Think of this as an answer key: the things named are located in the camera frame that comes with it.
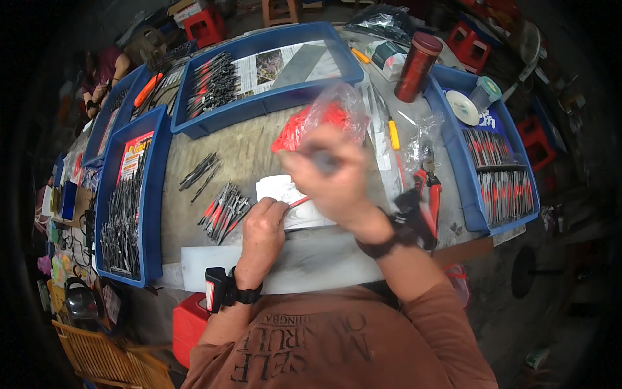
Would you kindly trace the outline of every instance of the wrist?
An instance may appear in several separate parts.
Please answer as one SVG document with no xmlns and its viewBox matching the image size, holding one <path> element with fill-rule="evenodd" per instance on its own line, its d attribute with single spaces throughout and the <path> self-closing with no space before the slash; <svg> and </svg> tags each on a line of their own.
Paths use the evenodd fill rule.
<svg viewBox="0 0 622 389">
<path fill-rule="evenodd" d="M 369 204 L 359 215 L 356 224 L 347 229 L 361 243 L 378 245 L 395 235 L 389 218 L 377 207 Z"/>
<path fill-rule="evenodd" d="M 235 272 L 233 274 L 235 278 L 236 286 L 239 290 L 255 290 L 264 282 L 264 277 L 260 274 L 257 274 L 256 271 L 252 271 L 250 269 L 236 266 Z"/>
</svg>

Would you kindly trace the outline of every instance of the blue box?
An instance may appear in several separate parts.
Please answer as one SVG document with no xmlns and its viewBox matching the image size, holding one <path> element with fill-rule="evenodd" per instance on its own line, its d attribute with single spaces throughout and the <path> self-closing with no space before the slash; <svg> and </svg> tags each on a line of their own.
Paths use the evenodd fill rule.
<svg viewBox="0 0 622 389">
<path fill-rule="evenodd" d="M 112 128 L 110 129 L 110 135 L 108 136 L 106 148 L 108 148 L 110 137 L 112 137 L 112 135 L 119 128 L 129 123 L 129 119 L 132 116 L 132 108 L 134 107 L 134 99 L 136 99 L 138 93 L 142 90 L 142 88 L 133 88 L 134 82 L 138 78 L 145 77 L 145 73 L 148 74 L 149 71 L 147 71 L 147 67 L 145 65 L 141 65 L 138 68 L 134 69 L 130 74 L 123 77 L 118 83 L 114 85 L 113 89 L 110 91 L 106 99 L 106 102 L 104 103 L 104 107 L 102 107 L 100 113 L 95 119 L 95 123 L 93 123 L 93 129 L 91 130 L 91 135 L 88 138 L 88 143 L 86 144 L 84 155 L 82 156 L 81 166 L 100 167 L 101 165 L 103 165 L 106 150 L 104 150 L 104 153 L 100 156 L 98 156 L 97 153 L 100 150 L 101 139 L 103 138 L 104 132 L 106 131 L 106 125 L 108 125 L 108 122 L 110 121 L 110 116 L 113 114 L 111 105 L 114 104 L 114 101 L 116 100 L 119 93 L 121 93 L 126 88 L 129 88 L 128 94 L 125 96 L 125 99 L 121 103 L 121 106 L 119 107 L 119 112 L 114 119 L 114 122 L 112 123 Z"/>
<path fill-rule="evenodd" d="M 60 217 L 73 220 L 73 208 L 76 205 L 78 186 L 71 181 L 65 181 L 60 191 Z"/>
<path fill-rule="evenodd" d="M 310 103 L 334 79 L 309 81 L 276 88 L 225 104 L 186 121 L 186 108 L 193 87 L 193 72 L 215 55 L 227 51 L 234 60 L 237 60 L 259 52 L 320 39 L 325 40 L 341 72 L 341 77 L 337 79 L 350 85 L 360 82 L 364 77 L 363 70 L 330 23 L 294 24 L 258 32 L 217 46 L 188 61 L 177 92 L 171 131 L 174 134 L 184 133 L 192 139 L 197 139 L 244 120 Z"/>
<path fill-rule="evenodd" d="M 514 120 L 509 115 L 505 104 L 498 100 L 493 103 L 501 123 L 503 124 L 506 139 L 514 152 L 514 157 L 521 164 L 526 165 L 527 176 L 531 182 L 534 212 L 522 219 L 503 224 L 494 228 L 488 226 L 484 211 L 484 200 L 481 196 L 481 186 L 475 171 L 475 165 L 468 150 L 467 142 L 462 135 L 462 128 L 458 119 L 453 114 L 449 102 L 445 98 L 443 88 L 460 91 L 468 96 L 476 86 L 479 77 L 471 73 L 461 72 L 446 66 L 434 65 L 429 76 L 429 83 L 425 88 L 424 95 L 430 104 L 432 111 L 440 111 L 444 114 L 445 121 L 440 130 L 443 137 L 449 159 L 452 162 L 453 174 L 456 177 L 460 202 L 465 216 L 466 229 L 471 232 L 482 232 L 486 235 L 497 235 L 509 231 L 534 220 L 540 214 L 540 195 L 534 178 L 534 173 L 527 158 L 525 146 L 522 144 Z"/>
<path fill-rule="evenodd" d="M 108 221 L 108 202 L 116 187 L 126 142 L 150 131 L 154 131 L 154 135 L 147 154 L 139 204 L 138 262 L 140 275 L 132 278 L 127 274 L 104 270 L 100 242 L 101 226 Z M 164 171 L 166 170 L 171 139 L 170 118 L 166 114 L 166 108 L 162 105 L 155 107 L 110 136 L 95 206 L 95 269 L 100 276 L 138 288 L 146 286 L 150 279 L 162 276 L 160 209 Z"/>
</svg>

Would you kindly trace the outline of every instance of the black watch strap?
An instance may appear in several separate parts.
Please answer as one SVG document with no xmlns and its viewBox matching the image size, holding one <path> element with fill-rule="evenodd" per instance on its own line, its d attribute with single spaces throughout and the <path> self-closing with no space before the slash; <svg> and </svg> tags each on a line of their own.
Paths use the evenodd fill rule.
<svg viewBox="0 0 622 389">
<path fill-rule="evenodd" d="M 372 257 L 375 260 L 378 260 L 390 253 L 393 249 L 393 246 L 397 245 L 398 243 L 399 237 L 397 236 L 397 234 L 393 234 L 393 236 L 388 241 L 380 243 L 378 245 L 371 245 L 368 243 L 363 243 L 358 239 L 356 240 L 356 244 L 359 246 L 361 251 L 365 253 L 365 255 Z"/>
<path fill-rule="evenodd" d="M 235 266 L 231 269 L 231 277 L 233 277 L 233 283 L 235 284 Z M 254 304 L 261 297 L 261 289 L 264 283 L 261 283 L 257 289 L 245 289 L 243 291 L 237 289 L 236 301 L 242 304 Z"/>
</svg>

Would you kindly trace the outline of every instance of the hand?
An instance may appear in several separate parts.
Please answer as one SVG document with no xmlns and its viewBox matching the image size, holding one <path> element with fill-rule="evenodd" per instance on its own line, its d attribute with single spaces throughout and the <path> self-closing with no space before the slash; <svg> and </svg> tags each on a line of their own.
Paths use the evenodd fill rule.
<svg viewBox="0 0 622 389">
<path fill-rule="evenodd" d="M 99 102 L 101 98 L 104 96 L 105 92 L 106 92 L 106 84 L 99 84 L 98 86 L 95 87 L 95 90 L 93 91 L 93 96 L 91 97 L 91 101 L 93 103 Z"/>
<path fill-rule="evenodd" d="M 283 219 L 289 204 L 264 197 L 242 225 L 242 255 L 235 268 L 238 289 L 257 289 L 285 243 Z"/>
<path fill-rule="evenodd" d="M 304 150 L 311 148 L 324 149 L 334 156 L 339 163 L 337 170 L 322 174 L 304 155 Z M 359 145 L 347 140 L 337 127 L 324 124 L 308 132 L 298 150 L 279 152 L 281 166 L 322 215 L 364 243 L 382 243 L 391 237 L 388 219 L 365 196 L 366 156 Z"/>
</svg>

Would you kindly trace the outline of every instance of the container lid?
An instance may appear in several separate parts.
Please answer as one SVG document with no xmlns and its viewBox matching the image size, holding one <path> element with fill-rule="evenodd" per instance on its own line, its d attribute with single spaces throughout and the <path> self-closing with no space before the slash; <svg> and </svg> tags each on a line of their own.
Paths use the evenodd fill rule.
<svg viewBox="0 0 622 389">
<path fill-rule="evenodd" d="M 477 85 L 481 85 L 486 93 L 492 97 L 491 101 L 497 101 L 501 98 L 501 90 L 490 77 L 482 76 L 477 80 Z"/>
<path fill-rule="evenodd" d="M 443 44 L 438 39 L 425 32 L 415 32 L 412 43 L 422 46 L 431 52 L 440 53 L 443 50 Z"/>
</svg>

